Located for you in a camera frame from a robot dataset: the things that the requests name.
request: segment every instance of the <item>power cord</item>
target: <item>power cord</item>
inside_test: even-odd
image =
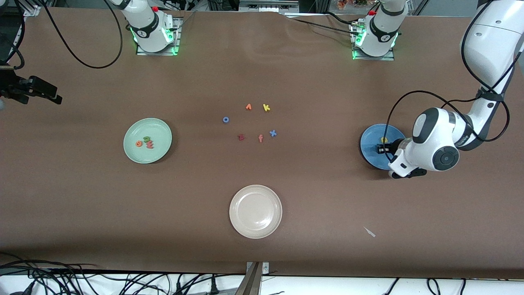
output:
[[[28,278],[34,279],[34,283],[38,283],[39,285],[44,287],[44,291],[46,295],[52,294],[52,295],[84,295],[86,292],[81,287],[80,280],[85,280],[85,282],[88,284],[89,288],[91,289],[92,293],[95,295],[100,295],[92,286],[90,282],[90,278],[96,277],[96,276],[102,276],[106,279],[113,280],[113,281],[125,281],[125,285],[120,292],[120,294],[125,294],[126,291],[131,289],[133,286],[139,285],[141,286],[140,291],[145,289],[153,289],[156,290],[158,294],[163,293],[164,295],[172,295],[171,290],[168,291],[162,290],[161,288],[158,288],[157,286],[150,285],[155,280],[167,276],[168,272],[162,273],[159,276],[154,277],[151,279],[148,283],[142,283],[139,280],[145,279],[147,276],[150,276],[150,273],[146,274],[139,274],[136,275],[133,278],[129,278],[129,275],[126,279],[118,279],[118,278],[112,278],[109,276],[106,276],[101,273],[97,273],[94,275],[91,275],[87,277],[82,269],[83,265],[87,264],[63,264],[61,262],[56,261],[47,261],[47,260],[39,260],[39,259],[22,259],[16,255],[9,254],[6,252],[1,252],[0,255],[9,256],[16,261],[8,262],[6,264],[0,265],[0,269],[9,269],[13,270],[9,273],[4,273],[2,276],[5,275],[14,275],[14,274],[20,274],[20,273],[26,273]],[[49,265],[60,267],[59,269],[49,269],[49,268],[39,268],[38,264],[45,264],[46,267],[49,267]],[[47,280],[53,281],[58,286],[58,292],[53,290],[49,284],[46,282]]]
[[[301,23],[305,23],[305,24],[309,24],[309,25],[313,25],[313,26],[317,26],[317,27],[321,27],[321,28],[326,28],[326,29],[330,29],[330,30],[334,30],[334,31],[341,31],[341,32],[348,33],[348,34],[353,34],[353,35],[357,35],[358,34],[357,32],[354,32],[354,31],[348,31],[348,30],[342,30],[342,29],[338,29],[338,28],[334,28],[334,27],[330,27],[330,26],[324,26],[324,25],[321,25],[321,24],[308,22],[307,20],[301,20],[301,19],[296,19],[296,18],[293,18],[293,19],[298,21],[298,22],[301,22]]]
[[[177,290],[176,292],[174,293],[174,295],[182,295],[182,292],[180,291],[180,289],[182,289],[182,285],[180,284],[180,278],[182,277],[182,274],[178,275],[178,280],[177,280]]]
[[[465,55],[465,52],[464,52],[464,49],[465,49],[465,46],[466,46],[466,38],[467,38],[467,35],[470,33],[470,30],[471,28],[473,27],[473,24],[475,23],[475,21],[480,17],[480,15],[482,15],[482,13],[488,8],[488,6],[493,2],[493,0],[488,0],[488,2],[486,3],[486,5],[484,5],[484,7],[482,7],[481,11],[479,11],[477,13],[477,15],[475,15],[475,17],[473,18],[473,20],[471,21],[470,25],[468,25],[467,29],[466,29],[466,32],[464,33],[464,37],[462,38],[462,44],[461,44],[461,47],[460,47],[460,53],[461,53],[461,57],[462,57],[462,63],[464,64],[464,66],[466,67],[467,71],[470,72],[471,76],[473,76],[473,78],[475,78],[478,82],[480,82],[484,87],[486,87],[489,92],[492,92],[492,93],[495,93],[495,91],[493,90],[493,87],[489,86],[488,84],[486,84],[481,78],[479,78],[474,72],[473,70],[470,68],[470,66],[467,64],[467,61],[466,61],[466,55]]]
[[[184,295],[188,295],[188,293],[189,293],[189,289],[191,289],[191,287],[193,287],[193,285],[195,284],[195,282],[196,282],[196,281],[198,280],[198,278],[201,277],[201,276],[202,276],[202,275],[198,275],[198,276],[194,277],[192,280],[190,280],[190,281],[188,282],[189,285],[186,286],[187,289],[185,290]]]
[[[332,13],[332,12],[329,12],[329,11],[323,12],[322,14],[328,14],[328,15],[331,15],[332,17],[334,17],[336,20],[338,20],[339,22],[341,22],[341,23],[343,23],[343,24],[350,25],[351,22],[354,22],[354,20],[351,20],[351,21],[343,20],[343,19],[339,18],[339,16],[337,16],[336,14],[334,14],[334,13]]]
[[[216,287],[215,275],[211,275],[211,291],[209,291],[209,294],[210,295],[217,295],[218,293],[220,293],[220,291]]]
[[[510,116],[509,116],[509,109],[508,109],[508,106],[506,105],[506,103],[504,101],[500,102],[503,106],[504,106],[504,109],[506,110],[506,124],[504,125],[504,127],[502,128],[502,131],[497,135],[495,136],[494,138],[492,139],[483,139],[481,138],[474,130],[473,130],[473,126],[471,126],[471,124],[469,123],[469,121],[466,119],[466,117],[464,116],[464,114],[459,111],[454,105],[452,105],[449,101],[445,100],[443,97],[431,92],[431,91],[425,91],[425,90],[414,90],[414,91],[410,91],[406,94],[404,94],[402,97],[400,97],[397,102],[395,102],[395,104],[393,105],[393,107],[391,108],[391,111],[389,112],[389,115],[388,115],[388,120],[386,122],[386,129],[384,130],[384,138],[386,137],[386,133],[388,132],[388,127],[389,127],[389,120],[391,119],[391,115],[393,114],[393,111],[395,110],[395,108],[397,107],[397,105],[402,101],[402,99],[404,99],[406,96],[410,95],[410,94],[413,94],[413,93],[426,93],[426,94],[429,94],[429,95],[432,95],[438,99],[440,99],[442,102],[444,102],[445,105],[447,106],[450,106],[461,118],[462,120],[464,120],[465,124],[471,128],[471,133],[473,135],[475,135],[478,140],[482,141],[482,142],[491,142],[491,141],[495,141],[497,139],[499,139],[503,134],[504,132],[506,132],[506,129],[508,129],[508,126],[509,126],[509,120],[510,120]],[[391,161],[391,158],[389,157],[389,155],[387,153],[384,153],[386,155],[386,157],[388,158],[389,161]]]
[[[462,279],[462,286],[461,286],[461,288],[460,288],[460,293],[459,293],[459,295],[463,295],[463,294],[464,294],[464,288],[466,288],[466,282],[467,282],[466,279]]]
[[[23,291],[23,292],[14,292],[9,295],[31,295],[32,294],[32,288],[35,285],[35,281],[32,281],[29,286]]]
[[[64,37],[62,36],[62,33],[60,32],[60,29],[58,28],[57,24],[54,22],[54,19],[53,19],[53,16],[51,16],[51,13],[49,12],[49,9],[45,3],[44,0],[36,0],[40,5],[42,5],[44,7],[44,9],[46,10],[46,13],[47,15],[49,16],[49,19],[51,20],[51,23],[53,24],[53,27],[54,29],[57,31],[58,33],[58,36],[60,37],[60,39],[62,39],[62,42],[64,43],[65,47],[67,48],[67,50],[69,51],[69,53],[81,64],[83,64],[84,66],[88,67],[88,68],[91,68],[91,69],[105,69],[107,67],[110,67],[111,65],[113,65],[117,60],[118,58],[120,57],[120,55],[122,54],[122,47],[123,47],[123,44],[124,44],[124,41],[123,41],[123,36],[122,36],[122,28],[120,28],[120,23],[118,22],[118,18],[116,17],[116,14],[115,12],[113,11],[113,9],[111,8],[111,5],[107,2],[107,0],[102,0],[104,1],[104,3],[107,5],[107,7],[109,8],[109,10],[111,11],[111,13],[113,14],[113,17],[115,18],[115,21],[116,21],[116,25],[118,27],[118,33],[120,34],[120,49],[118,50],[118,54],[116,55],[115,59],[113,59],[113,61],[111,61],[109,64],[107,65],[103,65],[103,66],[92,66],[92,65],[89,65],[87,63],[85,63],[83,60],[81,60],[74,52],[73,50],[71,50],[71,48],[69,47],[69,45],[67,44],[66,40],[64,39]]]
[[[430,286],[430,284],[429,284],[430,281],[435,282],[436,293],[435,293],[435,292],[433,291],[433,289],[431,288],[431,286]],[[427,279],[427,280],[426,280],[426,285],[428,286],[429,291],[430,291],[433,295],[440,295],[440,287],[439,287],[439,283],[437,283],[435,279]]]
[[[398,280],[400,280],[400,278],[396,278],[393,283],[391,284],[391,286],[389,286],[389,289],[386,293],[384,293],[384,295],[390,295],[391,294],[391,291],[393,291],[393,287],[397,284]]]
[[[234,276],[234,274],[229,274],[229,273],[228,273],[228,274],[224,274],[224,275],[215,275],[214,278],[226,277],[226,276]],[[211,280],[212,278],[213,278],[213,277],[209,277],[209,278],[201,279],[201,280],[198,280],[198,281],[196,281],[195,279],[190,280],[190,281],[186,284],[186,285],[188,285],[188,284],[190,284],[190,285],[188,285],[188,286],[184,285],[181,289],[177,290],[177,292],[178,292],[178,291],[182,291],[182,290],[184,290],[184,289],[188,290],[188,289],[191,288],[193,285],[196,285],[196,284],[198,284],[198,283],[200,283],[200,282],[204,282],[204,281],[207,281],[207,280]]]
[[[499,85],[500,82],[502,82],[502,80],[504,79],[504,77],[511,71],[513,70],[513,68],[515,67],[515,64],[517,63],[517,61],[519,60],[519,57],[520,55],[522,54],[522,51],[518,52],[517,55],[515,56],[515,59],[513,60],[513,62],[511,63],[511,65],[509,66],[509,68],[504,72],[504,74],[502,75],[502,77],[500,77],[497,82],[495,83],[495,85],[493,85],[493,88],[497,87],[497,85]],[[479,98],[480,94],[478,96],[476,96],[475,98],[472,98],[472,99],[466,99],[466,100],[461,100],[461,99],[453,99],[453,100],[450,100],[449,102],[471,102],[471,101],[475,101]]]
[[[26,62],[24,60],[24,57],[22,56],[22,53],[20,52],[20,50],[18,50],[18,47],[16,47],[16,45],[14,45],[13,43],[11,43],[11,41],[9,41],[9,39],[5,36],[5,34],[1,33],[0,37],[2,38],[3,41],[5,41],[6,43],[8,43],[11,46],[11,48],[13,49],[13,52],[16,52],[16,55],[18,55],[18,58],[20,59],[20,65],[13,66],[13,69],[19,70],[23,68]]]

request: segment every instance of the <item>black cable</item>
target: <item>black cable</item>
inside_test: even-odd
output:
[[[119,295],[124,295],[126,293],[126,291],[129,290],[134,285],[134,282],[138,282],[139,280],[142,280],[143,278],[145,278],[148,275],[149,274],[146,273],[146,274],[135,276],[134,279],[132,279],[131,281],[125,283],[125,285],[122,288],[122,290],[120,291]]]
[[[160,279],[160,278],[163,277],[163,276],[167,276],[167,274],[166,274],[166,273],[163,273],[163,274],[161,274],[161,275],[159,275],[159,276],[153,278],[153,279],[150,280],[149,282],[145,283],[145,285],[142,286],[140,289],[138,289],[137,291],[133,292],[133,295],[138,295],[138,294],[140,293],[140,291],[142,291],[142,290],[144,290],[144,289],[146,288],[147,285],[149,285],[149,284],[151,284],[152,282],[154,282],[154,281]]]
[[[429,285],[429,282],[430,282],[430,281],[435,282],[436,293],[433,291],[433,289],[431,289],[431,286]],[[433,295],[440,295],[440,287],[439,287],[439,283],[437,283],[435,279],[427,279],[427,280],[426,280],[426,285],[428,285],[428,289],[429,289],[429,291],[430,291]]]
[[[182,274],[179,274],[178,275],[178,279],[177,279],[177,288],[176,288],[176,291],[174,293],[174,295],[182,295],[182,292],[180,292],[179,290],[182,289],[182,286],[180,285],[180,278],[182,277]]]
[[[226,276],[234,276],[234,274],[215,275],[215,278],[226,277]],[[190,288],[191,286],[196,285],[196,284],[198,284],[198,283],[200,283],[200,282],[210,280],[211,278],[212,278],[212,277],[209,277],[209,278],[205,278],[205,279],[201,279],[201,280],[199,280],[199,281],[196,281],[196,282],[192,283],[192,284],[189,285],[189,286],[182,287],[182,288],[180,289],[180,291],[182,291],[182,290],[185,289],[185,288]]]
[[[497,136],[495,136],[494,138],[492,138],[492,139],[483,139],[473,130],[473,126],[471,126],[469,121],[466,120],[466,117],[464,116],[464,114],[461,111],[459,111],[454,105],[452,105],[449,101],[445,100],[443,97],[441,97],[441,96],[439,96],[439,95],[437,95],[437,94],[435,94],[435,93],[433,93],[431,91],[414,90],[414,91],[410,91],[410,92],[404,94],[402,97],[400,97],[397,100],[397,102],[395,102],[393,107],[391,108],[391,111],[389,112],[389,115],[388,115],[388,120],[386,121],[386,129],[384,130],[384,138],[386,138],[386,133],[388,132],[388,127],[389,127],[389,120],[391,119],[391,115],[393,114],[393,111],[395,110],[397,105],[402,101],[402,99],[404,99],[406,96],[408,96],[410,94],[413,94],[413,93],[426,93],[426,94],[432,95],[432,96],[440,99],[442,102],[444,102],[444,104],[450,106],[462,118],[462,120],[464,120],[465,124],[471,128],[471,133],[474,136],[476,136],[478,140],[480,140],[482,142],[491,142],[491,141],[495,141],[495,140],[499,139],[506,132],[506,129],[509,126],[509,120],[510,120],[509,109],[508,109],[508,106],[506,105],[506,103],[504,101],[501,101],[500,103],[504,106],[504,109],[506,110],[506,124],[502,128],[502,131]],[[385,142],[383,143],[383,148],[384,149],[386,148],[386,143]],[[388,160],[391,161],[391,158],[389,157],[389,155],[387,153],[384,153],[384,154],[386,155]]]
[[[471,23],[468,25],[467,29],[466,29],[466,32],[464,33],[464,37],[462,38],[462,44],[461,44],[461,57],[462,57],[462,63],[464,64],[464,66],[466,67],[467,71],[471,74],[471,76],[473,76],[473,78],[475,78],[478,82],[480,82],[486,89],[488,89],[489,92],[491,93],[495,93],[495,90],[494,88],[504,79],[504,77],[507,75],[507,73],[513,68],[513,66],[515,65],[515,63],[517,62],[518,60],[518,57],[520,56],[520,52],[517,54],[517,57],[513,60],[511,66],[508,68],[508,70],[506,70],[506,72],[504,73],[504,75],[502,75],[502,77],[497,81],[497,83],[495,83],[495,85],[493,86],[490,86],[488,85],[486,82],[484,82],[481,78],[479,78],[474,72],[473,70],[470,68],[470,66],[467,64],[467,61],[466,61],[466,56],[465,56],[465,52],[464,52],[464,49],[465,49],[465,46],[466,46],[466,38],[467,38],[467,35],[470,33],[470,30],[471,28],[473,27],[473,25],[475,24],[475,21],[481,16],[481,14],[488,8],[488,6],[493,2],[493,0],[488,0],[488,2],[486,3],[486,5],[484,5],[484,7],[482,7],[481,11],[479,11],[477,13],[477,15],[475,15],[475,17],[473,18],[473,20],[471,21]]]
[[[315,4],[316,4],[316,0],[313,1],[313,3],[312,3],[311,6],[309,7],[309,9],[306,11],[306,13],[309,13]]]
[[[318,27],[322,27],[322,28],[326,28],[326,29],[330,29],[330,30],[341,31],[341,32],[348,33],[348,34],[358,35],[358,33],[354,32],[354,31],[348,31],[348,30],[342,30],[342,29],[333,28],[333,27],[329,27],[329,26],[324,26],[324,25],[320,25],[320,24],[316,24],[316,23],[312,23],[312,22],[308,22],[306,20],[301,20],[301,19],[296,19],[296,18],[294,18],[294,20],[296,20],[298,22],[301,22],[301,23],[310,24],[310,25],[313,25],[313,26],[318,26]]]
[[[187,288],[184,292],[184,295],[188,295],[189,293],[189,290],[191,289],[191,287],[193,287],[193,285],[195,284],[196,280],[198,280],[199,277],[201,277],[202,275],[197,275],[196,277],[194,277],[192,280],[190,280],[187,284],[189,284],[189,286],[186,286],[187,284],[185,284],[184,286]]]
[[[429,3],[429,0],[427,0],[425,3],[422,4],[422,7],[419,7],[418,8],[418,13],[417,15],[420,15],[422,13],[422,11],[424,10],[424,8],[426,7],[426,5]]]
[[[26,22],[24,20],[24,12],[22,11],[22,8],[20,7],[19,0],[14,0],[14,1],[15,1],[16,8],[18,10],[18,14],[20,15],[20,25],[21,25],[20,37],[18,39],[18,42],[15,45],[16,49],[18,49],[20,48],[20,44],[22,44],[22,41],[24,40],[24,35],[26,32]],[[7,59],[4,60],[4,63],[7,63],[13,57],[13,55],[15,55],[15,53],[16,52],[14,50],[11,51],[11,53],[7,56]]]
[[[133,283],[133,284],[137,284],[137,285],[141,285],[141,286],[145,286],[146,288],[149,288],[149,289],[154,289],[156,291],[159,291],[159,292],[162,292],[164,293],[165,295],[169,295],[168,292],[166,292],[165,290],[162,290],[161,288],[158,288],[157,286],[151,286],[151,285],[146,285],[144,283],[141,283],[141,282],[137,282],[137,281],[134,281],[134,280],[131,280],[129,278],[126,278],[126,279],[118,279],[118,278],[112,278],[112,277],[109,277],[109,276],[106,276],[104,274],[101,274],[101,273],[98,273],[96,274],[96,276],[102,276],[108,280],[112,280],[112,281],[126,281],[126,282],[130,282],[130,283]]]
[[[17,274],[22,273],[22,272],[27,272],[27,271],[25,271],[25,270],[17,270],[17,271],[12,271],[12,272],[6,272],[6,273],[1,274],[0,278],[2,276],[17,275]]]
[[[217,295],[219,293],[220,293],[220,291],[216,287],[215,275],[213,274],[213,275],[211,275],[211,290],[209,291],[209,295]]]
[[[32,294],[32,289],[33,289],[33,287],[35,286],[35,282],[36,282],[36,280],[32,281],[32,282],[27,286],[27,288],[22,292],[22,295],[31,295],[31,294]]]
[[[397,284],[398,280],[400,280],[400,278],[396,278],[393,283],[391,284],[391,286],[389,286],[389,289],[386,293],[384,293],[384,295],[390,295],[391,294],[391,291],[393,291],[393,287]]]
[[[73,50],[71,50],[71,48],[69,47],[69,45],[67,44],[66,40],[64,39],[64,37],[62,36],[62,33],[60,32],[60,29],[58,28],[57,24],[54,22],[54,19],[53,17],[51,16],[51,13],[49,12],[49,9],[45,3],[44,0],[37,0],[43,7],[44,9],[46,10],[46,13],[47,15],[49,16],[49,19],[51,20],[51,23],[53,24],[53,27],[54,29],[57,31],[58,33],[58,36],[60,37],[60,39],[62,39],[62,42],[64,43],[65,47],[67,48],[67,50],[69,51],[69,53],[81,64],[83,64],[84,66],[88,67],[88,68],[91,68],[91,69],[105,69],[107,67],[110,67],[112,64],[114,64],[118,58],[120,57],[120,54],[122,54],[122,47],[123,47],[123,44],[124,44],[124,40],[123,40],[123,36],[122,36],[122,28],[120,28],[120,23],[118,22],[118,18],[116,17],[116,14],[115,12],[113,11],[113,9],[111,8],[111,5],[107,2],[107,0],[102,0],[104,1],[104,3],[107,5],[107,7],[109,8],[109,10],[111,10],[111,13],[113,14],[113,17],[115,18],[115,21],[116,21],[116,25],[118,27],[118,33],[120,34],[120,49],[118,50],[118,54],[116,55],[115,59],[113,59],[113,61],[111,61],[109,64],[107,65],[104,65],[104,66],[91,66],[91,65],[88,65],[86,64],[84,61],[82,61],[74,52]]]
[[[91,285],[91,283],[89,282],[89,280],[87,280],[87,277],[85,276],[85,274],[83,272],[82,265],[85,265],[85,264],[63,264],[61,262],[56,262],[56,261],[37,260],[37,259],[22,259],[22,258],[20,258],[20,257],[18,257],[16,255],[12,255],[12,254],[5,253],[5,252],[0,252],[0,254],[7,255],[7,256],[13,257],[13,258],[18,260],[18,261],[13,261],[13,262],[8,262],[6,264],[3,264],[3,265],[0,266],[0,269],[17,269],[17,271],[15,271],[15,273],[20,273],[20,272],[23,272],[23,271],[27,271],[28,272],[28,277],[31,278],[31,276],[32,276],[35,279],[35,282],[37,282],[40,285],[44,286],[46,294],[48,293],[48,291],[50,291],[52,294],[56,294],[56,295],[64,295],[64,294],[67,294],[67,295],[83,295],[84,292],[82,291],[82,288],[81,288],[81,286],[79,284],[79,277],[74,273],[74,271],[79,271],[81,273],[81,275],[83,276],[83,278],[86,280],[87,284],[90,286],[91,290],[95,294],[98,294],[96,292],[96,290],[93,288],[93,286]],[[61,269],[59,271],[60,273],[62,273],[60,275],[60,274],[53,273],[56,270],[53,271],[53,270],[40,269],[40,268],[38,268],[36,266],[36,264],[47,264],[47,265],[61,266],[61,267],[65,267],[65,269]],[[149,283],[144,284],[144,283],[138,282],[138,280],[140,280],[141,278],[147,276],[148,274],[146,274],[144,276],[140,276],[139,275],[139,276],[137,276],[137,277],[135,277],[135,278],[133,278],[131,280],[129,280],[129,279],[115,279],[115,278],[104,276],[102,274],[96,274],[96,275],[90,276],[90,278],[92,278],[94,276],[97,276],[97,275],[101,275],[101,276],[103,276],[103,277],[105,277],[107,279],[111,279],[111,280],[124,280],[124,281],[126,281],[126,284],[124,286],[123,292],[127,291],[134,284],[138,284],[138,285],[142,286],[142,290],[145,289],[145,288],[152,288],[152,289],[157,290],[157,292],[161,291],[164,294],[169,295],[168,292],[165,292],[164,290],[162,290],[162,289],[160,289],[160,288],[158,288],[156,286],[151,286],[151,285],[149,285]],[[57,285],[59,286],[59,292],[57,293],[57,292],[53,291],[44,282],[44,279],[51,279],[55,283],[57,283]]]
[[[11,46],[11,48],[13,49],[13,52],[16,52],[16,55],[18,55],[18,58],[20,59],[20,65],[19,66],[13,66],[13,69],[19,70],[19,69],[23,68],[24,65],[26,64],[26,62],[25,62],[24,57],[22,56],[22,53],[20,52],[20,50],[18,50],[16,45],[14,45],[13,43],[11,43],[11,41],[9,41],[9,39],[5,36],[5,34],[0,34],[0,36],[2,37],[2,39],[4,41],[6,41]]]
[[[460,288],[460,293],[459,295],[463,295],[464,293],[464,288],[466,288],[466,279],[462,279],[462,287]]]
[[[180,29],[181,27],[184,26],[185,23],[189,22],[189,20],[191,19],[191,17],[193,17],[196,13],[197,13],[197,12],[191,12],[191,15],[188,16],[188,19],[183,20],[183,21],[182,21],[182,24],[181,24],[180,26],[178,26],[178,27],[176,27],[176,28],[171,28],[171,29],[169,29],[169,30],[170,30],[170,31],[176,31],[176,30]]]
[[[169,294],[171,292],[171,279],[169,278],[169,275],[167,275],[166,278],[167,278],[167,284],[168,284],[167,294]]]
[[[520,52],[517,53],[517,55],[515,56],[515,59],[513,60],[513,62],[512,62],[511,65],[509,66],[509,68],[508,68],[508,69],[504,72],[504,74],[503,74],[503,75],[502,75],[502,76],[497,80],[497,82],[493,85],[492,88],[497,87],[497,85],[499,85],[500,82],[502,82],[502,80],[504,80],[504,77],[505,77],[505,76],[506,76],[510,71],[512,71],[512,70],[514,69],[515,64],[516,64],[517,61],[519,60],[521,54],[522,54],[522,51],[520,51]],[[480,93],[479,96],[477,96],[477,97],[475,97],[475,98],[472,98],[472,99],[466,99],[466,100],[453,99],[453,100],[450,100],[449,102],[455,102],[455,101],[457,101],[457,102],[471,102],[471,101],[475,101],[475,100],[477,100],[477,99],[480,97],[481,94],[482,94],[482,93]]]
[[[329,14],[329,15],[331,15],[332,17],[334,17],[336,20],[338,20],[339,22],[341,22],[343,24],[350,25],[351,22],[353,22],[353,20],[352,21],[343,20],[343,19],[339,18],[336,14],[334,14],[332,12],[329,12],[329,11],[323,12],[322,14]]]
[[[475,78],[478,82],[480,82],[484,87],[486,87],[490,92],[495,92],[493,90],[493,88],[491,86],[489,86],[488,84],[486,84],[481,78],[479,78],[474,72],[473,70],[470,68],[470,66],[467,64],[467,61],[466,61],[466,55],[464,53],[464,48],[466,46],[466,38],[467,38],[467,35],[470,33],[470,30],[471,28],[473,27],[473,24],[475,23],[475,21],[480,17],[480,15],[482,14],[482,12],[484,12],[488,6],[492,3],[493,0],[488,0],[488,2],[486,3],[486,5],[484,5],[484,7],[482,7],[481,11],[479,11],[475,17],[473,18],[473,20],[471,21],[471,23],[468,25],[467,29],[466,29],[466,32],[464,33],[464,37],[462,38],[462,44],[461,44],[461,47],[460,47],[460,53],[461,53],[461,57],[462,57],[462,63],[464,64],[464,66],[466,67],[467,71],[470,72],[471,76],[473,76],[473,78]]]

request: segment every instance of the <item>white plate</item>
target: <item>white plate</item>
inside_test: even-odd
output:
[[[281,219],[282,203],[269,187],[246,186],[231,201],[231,224],[244,237],[265,238],[277,229]]]
[[[149,136],[153,141],[153,148],[148,149],[144,143],[144,137]],[[135,143],[142,141],[142,146],[137,147]],[[161,119],[142,119],[127,130],[124,136],[124,152],[132,161],[139,164],[149,164],[161,159],[171,146],[171,129]]]

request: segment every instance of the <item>brown table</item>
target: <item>brown table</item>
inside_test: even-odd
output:
[[[82,59],[115,56],[109,11],[52,13]],[[245,261],[265,260],[283,275],[524,278],[519,71],[506,95],[507,133],[462,152],[453,170],[392,180],[358,149],[361,133],[410,90],[473,97],[478,83],[459,52],[468,22],[408,17],[396,60],[378,62],[352,60],[344,34],[276,13],[197,13],[179,56],[136,56],[125,32],[118,62],[92,70],[69,55],[44,13],[30,18],[18,74],[48,80],[64,101],[7,101],[0,113],[0,248],[124,270],[242,272]],[[413,95],[391,123],[409,134],[432,106],[440,102]],[[171,126],[174,145],[140,165],[122,139],[147,117]],[[504,119],[501,109],[490,135]],[[239,235],[228,217],[249,184],[271,187],[283,205],[279,228],[260,240]]]

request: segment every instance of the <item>metal bracket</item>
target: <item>metal bracket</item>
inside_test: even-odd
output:
[[[365,23],[364,19],[361,18],[356,22],[353,22],[349,25],[350,31],[357,32],[358,35],[351,34],[351,50],[353,51],[353,59],[365,59],[365,60],[395,60],[393,55],[393,49],[390,48],[389,51],[379,57],[369,56],[365,54],[362,49],[360,49],[356,43],[361,41],[361,38],[365,37]]]
[[[263,262],[248,262],[248,270],[246,276],[236,289],[235,295],[259,295],[260,284],[262,279],[262,271],[264,270]]]
[[[136,46],[136,55],[152,55],[152,56],[174,56],[178,55],[178,49],[180,47],[180,37],[182,36],[182,24],[184,19],[182,17],[174,17],[172,28],[174,31],[170,32],[173,36],[173,42],[166,46],[159,52],[147,52],[144,51],[140,46]]]
[[[38,13],[40,12],[40,6],[39,6],[39,3],[34,1],[34,0],[18,0],[19,3],[20,3],[20,7],[24,10],[24,16],[28,17],[28,16],[37,16]]]
[[[240,12],[276,12],[280,14],[299,13],[298,0],[240,0]]]
[[[246,272],[249,271],[249,267],[253,264],[253,262],[248,262],[246,265]],[[262,274],[267,275],[269,273],[269,262],[262,262]]]

